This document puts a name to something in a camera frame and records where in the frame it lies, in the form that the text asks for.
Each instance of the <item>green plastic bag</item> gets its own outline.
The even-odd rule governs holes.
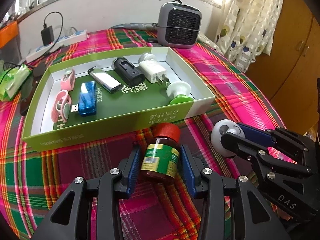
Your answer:
[[[0,64],[0,69],[2,70],[0,74],[0,81],[2,80],[0,83],[0,101],[12,101],[31,71],[24,64],[20,68],[5,71]]]

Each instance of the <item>red cap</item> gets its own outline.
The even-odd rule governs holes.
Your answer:
[[[153,135],[154,137],[158,137],[158,136],[169,137],[172,140],[179,143],[180,133],[181,132],[179,127],[176,126],[175,124],[163,122],[156,125]]]

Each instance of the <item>black power adapter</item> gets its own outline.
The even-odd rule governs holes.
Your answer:
[[[52,25],[47,27],[46,24],[43,25],[43,28],[41,31],[42,42],[44,46],[47,46],[54,41],[53,28]]]
[[[137,86],[145,80],[144,74],[125,57],[115,59],[112,66],[129,87]]]

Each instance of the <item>blue gripper pad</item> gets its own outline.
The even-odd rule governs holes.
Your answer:
[[[204,165],[199,158],[192,156],[187,145],[181,146],[181,166],[189,194],[194,199],[204,198],[208,192],[208,185],[200,174]]]
[[[195,185],[195,175],[191,169],[190,162],[187,157],[185,146],[181,146],[181,165],[183,170],[183,176],[186,180],[186,186],[189,194],[195,198],[196,196],[196,185]]]
[[[245,138],[249,141],[252,141],[254,143],[260,144],[266,148],[268,147],[274,147],[275,142],[273,141],[270,134],[268,134],[265,131],[259,130],[257,128],[254,128],[252,126],[243,124],[243,123],[237,123],[241,129],[244,132]]]
[[[136,186],[139,170],[140,170],[140,147],[135,147],[130,154],[127,165],[131,164],[131,168],[128,174],[127,194],[130,196],[134,192]]]

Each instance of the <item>power strip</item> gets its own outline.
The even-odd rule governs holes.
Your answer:
[[[87,38],[89,38],[89,36],[87,34],[87,30],[75,32],[74,34],[72,34],[70,36],[60,37],[60,39],[58,40],[56,45],[51,49],[51,51],[55,51],[56,49],[58,49],[61,46],[66,47],[71,44],[85,41],[85,40],[87,40]],[[34,61],[35,59],[40,57],[42,54],[44,54],[50,48],[50,46],[52,46],[52,44],[49,44],[47,46],[40,46],[40,47],[32,50],[29,53],[29,55],[26,57],[27,63]]]

